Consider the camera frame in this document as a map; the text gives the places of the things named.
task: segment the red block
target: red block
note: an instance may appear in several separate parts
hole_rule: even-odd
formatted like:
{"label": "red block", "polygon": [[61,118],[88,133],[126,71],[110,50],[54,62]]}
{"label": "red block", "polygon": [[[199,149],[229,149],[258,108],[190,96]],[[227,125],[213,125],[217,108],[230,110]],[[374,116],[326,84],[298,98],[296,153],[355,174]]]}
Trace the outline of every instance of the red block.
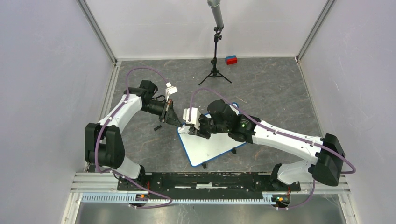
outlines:
{"label": "red block", "polygon": [[226,60],[226,64],[227,65],[236,64],[237,62],[238,62],[238,58],[236,58],[236,57],[233,57],[233,58],[230,58],[230,59]]}

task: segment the white plastic piece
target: white plastic piece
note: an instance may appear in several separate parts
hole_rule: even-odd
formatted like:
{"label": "white plastic piece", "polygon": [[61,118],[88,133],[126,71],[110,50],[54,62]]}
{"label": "white plastic piece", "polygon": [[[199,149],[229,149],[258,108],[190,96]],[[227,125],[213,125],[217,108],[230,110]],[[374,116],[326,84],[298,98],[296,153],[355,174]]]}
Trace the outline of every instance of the white plastic piece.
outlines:
{"label": "white plastic piece", "polygon": [[320,150],[321,150],[320,147],[310,146],[310,144],[283,136],[279,133],[280,132],[287,133],[287,134],[294,135],[294,136],[302,138],[302,139],[315,141],[318,144],[323,144],[323,142],[320,140],[320,137],[312,137],[312,136],[298,134],[298,133],[295,133],[292,131],[288,131],[285,129],[281,129],[281,128],[272,126],[271,124],[268,124],[265,121],[262,121],[260,123],[264,126],[267,126],[267,127],[277,130],[277,134],[274,134],[271,131],[267,131],[266,129],[264,129],[260,126],[256,126],[254,129],[256,134],[252,136],[252,140],[253,140],[254,144],[271,146],[276,149],[285,151],[287,153],[291,153],[293,155],[296,155],[296,156],[302,158],[303,160],[308,161],[310,164],[315,165],[318,162],[318,158],[315,156],[315,153],[320,152]]}
{"label": "white plastic piece", "polygon": [[294,182],[312,182],[312,174],[308,172],[311,164],[308,161],[299,161],[291,164],[282,164],[278,170],[278,180],[290,185]]}
{"label": "white plastic piece", "polygon": [[[132,116],[136,112],[138,112],[141,107],[143,106],[141,102],[141,97],[138,97],[135,94],[129,94],[129,99],[128,103],[125,104],[125,98],[127,95],[123,95],[120,102],[115,106],[115,108],[107,115],[105,118],[99,121],[101,125],[104,125],[104,123],[109,119],[110,122],[107,124],[107,126],[112,126],[115,125],[116,127],[120,128],[120,132],[124,130],[125,126],[128,124],[128,122],[131,120]],[[110,115],[118,108],[121,104],[124,104],[123,107],[114,115],[114,118],[117,117],[117,119],[112,118]]]}
{"label": "white plastic piece", "polygon": [[[168,199],[137,200],[138,195],[147,194],[145,191],[128,191],[128,193],[84,193],[83,203],[129,203],[129,204],[159,204],[167,203]],[[172,204],[276,204],[272,202],[273,194],[262,194],[262,199],[174,199]]]}
{"label": "white plastic piece", "polygon": [[165,89],[165,98],[166,101],[168,101],[169,96],[177,92],[177,88],[175,86],[172,86],[172,84],[170,83],[166,83],[166,87],[167,88]]}
{"label": "white plastic piece", "polygon": [[117,171],[131,179],[136,179],[140,173],[140,165],[125,157],[121,166],[117,168]]}
{"label": "white plastic piece", "polygon": [[193,107],[191,109],[191,121],[189,121],[190,118],[190,109],[186,108],[183,110],[183,120],[185,120],[185,123],[188,125],[194,125],[196,129],[199,130],[199,116],[201,113],[199,112],[198,108]]}

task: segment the blue border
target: blue border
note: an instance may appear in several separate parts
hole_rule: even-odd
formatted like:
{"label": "blue border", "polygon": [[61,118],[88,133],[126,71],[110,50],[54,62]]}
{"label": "blue border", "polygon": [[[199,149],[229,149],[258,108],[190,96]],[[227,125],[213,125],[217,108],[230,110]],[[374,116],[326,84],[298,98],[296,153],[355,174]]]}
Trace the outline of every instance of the blue border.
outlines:
{"label": "blue border", "polygon": [[[238,105],[237,102],[233,102],[233,104],[236,104],[236,107],[239,108],[239,105]],[[192,167],[197,167],[197,166],[202,165],[202,163],[201,163],[201,164],[198,164],[198,165],[196,165],[196,166],[193,166],[193,165],[191,164],[190,158],[189,158],[189,156],[188,156],[188,154],[187,154],[187,150],[185,149],[184,144],[183,144],[183,141],[182,141],[182,138],[180,137],[178,128],[179,128],[179,127],[176,128],[176,133],[177,133],[177,135],[179,136],[180,143],[181,143],[182,146],[183,146],[184,152],[186,153],[186,156],[187,156],[188,162],[190,163],[190,166],[192,166]],[[245,143],[242,143],[242,144],[240,144],[240,145],[238,145],[238,146],[235,147],[235,148],[239,148],[239,147],[241,147],[241,146],[243,146],[243,145],[245,145],[245,144],[246,144],[246,142],[245,142]],[[231,150],[232,150],[232,149],[230,149],[230,150],[228,150],[228,151],[225,151],[224,153],[222,153],[222,154],[220,154],[220,155],[217,155],[217,156],[215,156],[215,157],[213,157],[213,158],[211,158],[211,159],[209,159],[209,160],[206,160],[205,162],[208,162],[208,161],[210,161],[210,160],[214,160],[214,159],[216,159],[217,157],[219,157],[219,156],[221,156],[221,155],[223,155],[223,154],[225,154],[225,153],[230,152]]]}

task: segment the red and blue block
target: red and blue block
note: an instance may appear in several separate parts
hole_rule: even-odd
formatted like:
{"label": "red and blue block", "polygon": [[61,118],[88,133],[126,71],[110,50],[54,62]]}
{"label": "red and blue block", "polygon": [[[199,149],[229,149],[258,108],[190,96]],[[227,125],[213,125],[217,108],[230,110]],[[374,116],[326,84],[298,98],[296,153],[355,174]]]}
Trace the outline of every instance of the red and blue block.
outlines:
{"label": "red and blue block", "polygon": [[226,64],[227,65],[236,64],[237,62],[238,62],[238,58],[235,55],[226,57]]}

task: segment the cable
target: cable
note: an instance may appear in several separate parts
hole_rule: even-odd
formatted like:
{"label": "cable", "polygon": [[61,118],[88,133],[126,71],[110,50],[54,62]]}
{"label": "cable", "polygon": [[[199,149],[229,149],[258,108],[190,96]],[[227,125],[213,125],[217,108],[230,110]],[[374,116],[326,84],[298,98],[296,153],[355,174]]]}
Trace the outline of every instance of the cable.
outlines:
{"label": "cable", "polygon": [[157,100],[157,101],[159,101],[159,102],[165,102],[165,101],[166,101],[166,98],[165,98],[164,95],[159,95],[158,97],[152,97],[151,99]]}
{"label": "cable", "polygon": [[313,184],[312,184],[312,190],[311,190],[311,192],[310,192],[310,194],[308,195],[308,198],[305,200],[305,201],[303,201],[302,203],[300,203],[300,204],[297,204],[297,205],[293,205],[293,206],[291,206],[291,207],[286,207],[286,208],[279,208],[279,207],[277,207],[276,208],[276,210],[289,210],[289,209],[295,209],[295,208],[298,208],[298,207],[300,207],[300,206],[303,206],[303,205],[305,205],[305,204],[307,204],[311,199],[312,199],[312,197],[313,197],[313,192],[315,191],[315,180],[313,180]]}
{"label": "cable", "polygon": [[288,187],[287,187],[287,193],[286,193],[286,197],[287,197],[287,196],[289,196],[289,195],[290,195],[290,193],[291,193],[291,187],[290,187],[290,186],[288,186]]}
{"label": "cable", "polygon": [[[190,111],[189,111],[189,119],[188,119],[188,121],[191,121],[192,103],[194,102],[194,96],[195,96],[199,91],[201,91],[201,90],[206,90],[206,91],[209,91],[209,92],[212,92],[212,93],[216,94],[218,97],[220,97],[220,98],[223,99],[226,103],[228,103],[228,104],[231,105],[233,108],[235,108],[236,110],[238,110],[241,114],[245,115],[249,120],[251,120],[253,123],[255,123],[256,125],[258,125],[259,127],[262,127],[262,128],[264,128],[264,129],[266,129],[266,130],[268,130],[268,131],[271,131],[271,132],[275,133],[275,129],[272,129],[272,128],[270,128],[270,127],[267,127],[267,126],[265,126],[265,125],[263,125],[263,124],[257,122],[257,121],[254,120],[250,115],[248,115],[246,112],[244,112],[242,109],[240,109],[240,108],[234,106],[229,100],[227,100],[227,99],[226,99],[224,96],[222,96],[220,93],[218,93],[218,92],[216,92],[216,91],[214,91],[214,90],[212,90],[212,89],[206,88],[206,87],[202,87],[202,88],[199,88],[199,89],[195,90],[195,91],[193,92],[193,94],[191,95],[191,99],[190,99],[190,109],[189,109]],[[336,153],[335,151],[331,150],[330,148],[328,148],[328,147],[326,147],[326,146],[323,146],[323,145],[320,145],[320,144],[318,144],[318,143],[315,143],[314,141],[309,141],[308,139],[303,139],[303,138],[300,138],[300,137],[297,137],[297,136],[293,136],[293,135],[291,135],[291,134],[283,133],[283,132],[280,132],[280,131],[277,131],[276,134],[280,134],[280,135],[283,135],[283,136],[288,137],[288,138],[292,138],[292,139],[295,139],[295,140],[302,141],[302,142],[304,142],[304,143],[308,143],[308,144],[310,144],[310,145],[314,145],[314,146],[320,147],[320,148],[322,148],[322,149],[324,149],[324,150],[330,152],[331,154],[337,156],[339,159],[341,159],[341,160],[344,161],[346,164],[348,164],[349,167],[352,169],[351,171],[343,171],[343,172],[341,172],[342,174],[353,174],[353,173],[356,172],[355,166],[354,166],[350,161],[348,161],[348,160],[345,159],[343,156],[341,156],[340,154]],[[312,199],[314,190],[315,190],[315,180],[313,180],[313,185],[312,185],[312,191],[311,191],[311,193],[309,194],[308,198],[307,198],[303,203],[298,204],[298,205],[295,205],[295,206],[292,206],[292,207],[290,207],[290,208],[285,208],[285,209],[288,210],[288,209],[298,208],[298,207],[300,207],[300,206],[305,205],[307,202],[309,202],[309,201]]]}
{"label": "cable", "polygon": [[[136,68],[133,68],[133,69],[131,69],[131,70],[127,73],[127,78],[126,78],[127,96],[125,97],[125,100],[124,100],[125,102],[127,102],[128,99],[129,99],[129,88],[128,88],[128,77],[129,77],[129,74],[131,74],[132,71],[137,70],[137,69],[148,69],[148,70],[151,70],[151,71],[157,73],[157,74],[165,81],[165,83],[168,83],[168,80],[167,80],[159,71],[157,71],[157,70],[155,70],[155,69],[153,69],[153,68],[150,68],[150,67],[136,67]],[[148,206],[148,207],[135,207],[136,209],[153,209],[153,208],[160,208],[160,207],[168,206],[168,205],[170,205],[170,204],[172,203],[172,201],[173,201],[172,198],[170,198],[170,197],[168,197],[168,196],[165,196],[165,195],[162,195],[162,194],[160,194],[160,193],[153,192],[153,191],[151,191],[151,190],[149,190],[149,189],[147,189],[147,188],[141,186],[140,184],[136,183],[136,182],[135,182],[134,180],[132,180],[131,178],[129,178],[129,177],[127,177],[127,176],[125,176],[125,175],[123,175],[123,174],[117,172],[117,171],[114,170],[114,169],[107,168],[107,169],[104,169],[104,170],[100,170],[100,167],[99,167],[99,158],[98,158],[98,155],[99,155],[99,143],[100,143],[100,139],[102,138],[103,131],[105,130],[105,127],[109,124],[110,119],[113,118],[113,117],[117,114],[117,112],[118,112],[123,106],[124,106],[124,104],[120,104],[120,105],[114,110],[114,112],[110,115],[109,119],[107,119],[107,120],[105,121],[105,123],[102,125],[102,127],[101,127],[101,129],[100,129],[100,131],[99,131],[98,138],[96,139],[96,144],[95,144],[95,169],[96,169],[96,171],[98,171],[98,172],[101,173],[101,174],[102,174],[102,173],[105,173],[105,172],[113,172],[113,174],[117,174],[118,176],[122,176],[123,178],[127,179],[128,181],[130,181],[131,183],[133,183],[134,185],[136,185],[138,188],[140,188],[140,189],[142,189],[142,190],[145,190],[145,191],[147,191],[147,192],[149,192],[149,193],[151,193],[151,194],[153,194],[153,195],[157,195],[157,196],[160,196],[160,197],[163,197],[163,198],[169,200],[169,202],[164,203],[164,204],[153,205],[153,206]]]}

